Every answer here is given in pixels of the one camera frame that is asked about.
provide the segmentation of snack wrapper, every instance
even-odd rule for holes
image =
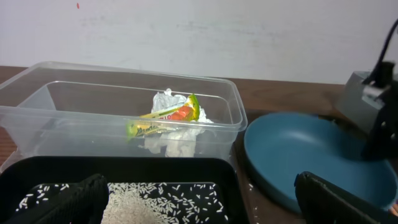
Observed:
[[[158,119],[171,119],[178,121],[197,121],[200,115],[200,106],[198,100],[194,94],[188,96],[184,103],[177,103],[176,105],[169,106],[160,111],[154,113],[145,114],[140,118],[158,118]],[[143,137],[151,134],[166,133],[175,131],[175,128],[164,127],[164,126],[153,126],[153,125],[141,125],[134,124],[133,121],[129,121],[126,126],[127,136]]]
[[[129,138],[143,137],[145,135],[164,133],[175,130],[176,129],[170,127],[135,124],[134,121],[129,121],[126,125],[126,132]]]
[[[200,114],[198,100],[194,94],[188,96],[184,103],[177,103],[166,109],[156,111],[154,113],[145,114],[140,118],[159,118],[171,119],[177,121],[197,121]]]

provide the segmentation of wooden table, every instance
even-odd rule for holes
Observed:
[[[0,83],[24,69],[0,66]],[[343,115],[333,109],[334,102],[343,91],[343,85],[236,78],[230,80],[235,82],[238,87],[249,122],[259,116],[276,111],[299,111],[343,118]],[[243,165],[242,139],[243,133],[238,136],[234,144],[234,155],[239,183],[251,223],[304,223],[298,215],[271,202],[258,191],[254,183],[251,183]],[[0,165],[15,150],[16,145],[12,139],[3,128],[0,128]],[[249,184],[254,185],[252,190],[250,190]]]

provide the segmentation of teal plate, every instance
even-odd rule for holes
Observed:
[[[249,171],[271,199],[300,213],[296,175],[309,171],[387,210],[397,200],[397,176],[387,161],[364,161],[364,141],[337,125],[298,113],[274,113],[250,124],[244,135]]]

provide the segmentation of black cable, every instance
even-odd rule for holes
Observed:
[[[390,32],[388,33],[387,39],[384,42],[384,46],[383,49],[381,50],[380,56],[379,56],[379,60],[377,61],[376,65],[374,66],[374,69],[372,71],[372,73],[370,74],[369,77],[367,77],[367,79],[365,79],[363,81],[363,84],[368,85],[370,84],[371,81],[374,81],[376,78],[376,75],[378,75],[379,70],[381,68],[381,64],[382,61],[384,60],[384,56],[386,55],[387,49],[388,49],[388,45],[390,44],[392,35],[394,34],[395,29],[398,27],[398,19],[395,21],[394,25],[392,25]]]

